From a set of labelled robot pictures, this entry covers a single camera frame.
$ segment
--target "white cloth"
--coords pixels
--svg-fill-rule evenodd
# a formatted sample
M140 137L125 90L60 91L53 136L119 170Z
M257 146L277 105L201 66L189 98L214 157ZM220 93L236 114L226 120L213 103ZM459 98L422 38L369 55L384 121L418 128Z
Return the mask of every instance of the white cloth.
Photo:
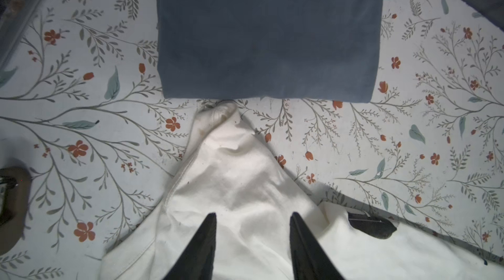
M162 279L210 212L213 277L293 279L289 218L301 214L347 279L503 279L504 268L407 225L386 240L350 226L345 208L317 207L254 136L232 103L199 113L167 195L104 256L100 278Z

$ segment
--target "fabric fold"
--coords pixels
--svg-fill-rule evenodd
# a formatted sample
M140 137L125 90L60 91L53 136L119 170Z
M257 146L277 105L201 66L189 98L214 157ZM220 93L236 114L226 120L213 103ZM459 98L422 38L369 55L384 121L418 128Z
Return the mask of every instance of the fabric fold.
M217 214L213 277L293 279L296 211L347 280L502 279L501 266L410 226L386 240L350 226L346 208L317 207L240 118L234 103L199 113L186 156L154 211L102 261L100 278L160 280L208 213Z

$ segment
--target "red flower print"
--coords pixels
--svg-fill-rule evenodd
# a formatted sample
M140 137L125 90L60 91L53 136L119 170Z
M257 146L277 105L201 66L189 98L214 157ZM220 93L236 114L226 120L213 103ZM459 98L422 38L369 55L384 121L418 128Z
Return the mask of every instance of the red flower print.
M379 87L378 90L380 92L382 92L383 94L385 94L389 90L389 85L387 84L387 82L382 81L382 82L380 82L380 87Z
M75 145L68 147L68 151L73 152L73 157L85 156L88 149L89 147L83 144L82 140L79 140Z
M275 157L275 159L277 160L277 162L280 164L280 166L283 168L283 165L285 165L285 163L287 163L286 160L284 160L283 158L283 155L279 156L279 157Z
M401 65L401 61L399 60L399 57L392 57L392 69L399 69L399 66Z
M427 100L427 105L434 104L434 96L428 94L425 96L425 99Z
M467 28L464 27L464 33L465 33L464 38L471 39L472 31L469 27Z
M476 88L479 88L479 83L477 80L472 80L469 86L473 89L473 91L475 91Z
M84 242L88 238L92 241L95 237L95 233L91 231L92 229L92 222L88 222L87 225L84 222L79 222L77 223L77 229L73 231L73 235L79 237L79 242Z
M180 129L180 124L175 117L171 117L171 119L166 120L166 128L173 132L175 129Z
M311 176L306 176L306 179L308 179L308 183L311 185L312 183L316 182L315 180L315 174L312 174Z
M313 154L309 151L306 151L306 154L304 156L307 160L313 160Z
M60 39L60 33L56 33L53 29L44 33L44 40L52 45L56 45L56 39Z
M333 100L333 107L334 107L334 110L337 110L338 108L343 108L343 102L342 101Z
M82 78L84 79L84 81L91 80L92 78L94 78L94 74L93 72L89 72L86 73Z
M488 243L488 238L490 237L490 233L488 232L485 232L483 233L483 235L481 236L481 239L485 241L485 243Z
M430 162L431 162L433 165L434 165L434 164L439 165L439 157L440 157L440 156L439 156L439 154L434 153L434 154L431 156L431 158L430 158Z

